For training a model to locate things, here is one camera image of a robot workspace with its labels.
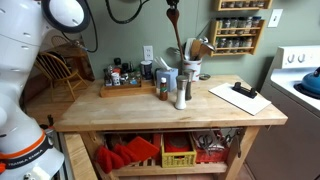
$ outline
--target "stove top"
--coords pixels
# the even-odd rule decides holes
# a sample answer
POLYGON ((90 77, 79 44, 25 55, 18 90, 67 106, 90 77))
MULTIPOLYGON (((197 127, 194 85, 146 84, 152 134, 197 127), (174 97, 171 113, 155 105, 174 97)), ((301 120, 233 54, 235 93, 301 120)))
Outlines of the stove top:
POLYGON ((313 72, 314 68, 298 68, 298 69, 275 69, 271 76, 272 86, 280 90, 285 95, 308 108, 312 112, 320 112, 320 100, 305 95, 294 88, 300 84, 303 77, 313 72))

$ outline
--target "yellow basket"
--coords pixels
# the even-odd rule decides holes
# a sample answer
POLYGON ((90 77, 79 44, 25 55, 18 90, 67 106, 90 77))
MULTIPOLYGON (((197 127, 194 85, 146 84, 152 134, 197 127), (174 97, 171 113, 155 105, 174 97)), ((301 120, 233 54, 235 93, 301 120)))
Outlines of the yellow basket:
POLYGON ((165 152, 164 151, 164 138, 161 140, 161 156, 162 156, 162 167, 163 168, 174 168, 174 167, 191 167, 196 164, 197 152, 195 149, 194 142, 189 133, 189 142, 192 146, 192 151, 187 152, 165 152))

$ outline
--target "power cord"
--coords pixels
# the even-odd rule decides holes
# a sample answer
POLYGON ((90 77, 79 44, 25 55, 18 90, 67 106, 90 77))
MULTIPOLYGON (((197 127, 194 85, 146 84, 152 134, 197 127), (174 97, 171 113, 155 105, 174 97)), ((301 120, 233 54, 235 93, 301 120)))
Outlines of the power cord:
POLYGON ((142 9, 142 6, 143 6, 146 2, 148 2, 148 1, 150 1, 150 0, 145 0, 144 2, 142 2, 142 0, 140 0, 140 5, 139 5, 138 10, 136 11, 136 13, 135 13, 131 18, 129 18, 129 19, 127 19, 127 20, 122 20, 122 21, 117 20, 117 19, 113 16, 112 11, 111 11, 111 7, 110 7, 109 0, 105 0, 105 1, 106 1, 106 6, 107 6, 107 9, 108 9, 109 16, 110 16, 110 18, 111 18, 112 20, 113 20, 115 23, 118 23, 118 24, 128 24, 129 22, 131 22, 132 20, 134 20, 134 19, 139 15, 139 13, 140 13, 140 11, 141 11, 141 9, 142 9))
MULTIPOLYGON (((97 27, 96 27, 96 23, 95 23, 95 21, 94 21, 94 18, 93 18, 93 15, 92 15, 92 12, 91 12, 91 9, 90 9, 90 7, 89 7, 88 2, 87 2, 86 0, 85 0, 84 2, 86 3, 86 6, 87 6, 87 8, 88 8, 88 11, 89 11, 89 14, 90 14, 92 23, 93 23, 94 35, 95 35, 95 40, 96 40, 96 47, 95 47, 94 50, 88 50, 86 47, 82 46, 80 43, 76 43, 75 45, 76 45, 76 46, 79 46, 80 48, 84 49, 84 50, 87 51, 87 52, 94 53, 94 52, 96 52, 96 51, 98 50, 98 48, 99 48, 97 27)), ((61 32, 61 33, 62 33, 62 35, 63 35, 66 39, 68 39, 69 41, 72 42, 72 40, 71 40, 70 38, 68 38, 68 37, 65 35, 64 32, 61 32)))

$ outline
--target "electrical outlet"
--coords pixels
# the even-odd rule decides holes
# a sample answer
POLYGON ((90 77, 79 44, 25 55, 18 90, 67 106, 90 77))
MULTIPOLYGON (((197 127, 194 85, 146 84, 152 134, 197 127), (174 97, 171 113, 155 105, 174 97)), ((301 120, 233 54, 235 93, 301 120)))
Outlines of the electrical outlet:
POLYGON ((153 60, 153 47, 152 46, 143 46, 143 55, 144 60, 153 60))
POLYGON ((268 27, 278 27, 283 9, 274 9, 269 20, 268 27))

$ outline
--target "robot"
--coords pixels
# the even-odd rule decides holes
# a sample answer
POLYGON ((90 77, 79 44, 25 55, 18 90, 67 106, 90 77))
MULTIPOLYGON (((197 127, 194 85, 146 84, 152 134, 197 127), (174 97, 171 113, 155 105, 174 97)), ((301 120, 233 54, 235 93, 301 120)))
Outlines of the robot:
POLYGON ((89 13, 81 0, 1 0, 0 24, 0 179, 50 179, 64 155, 19 98, 46 34, 80 32, 89 13))

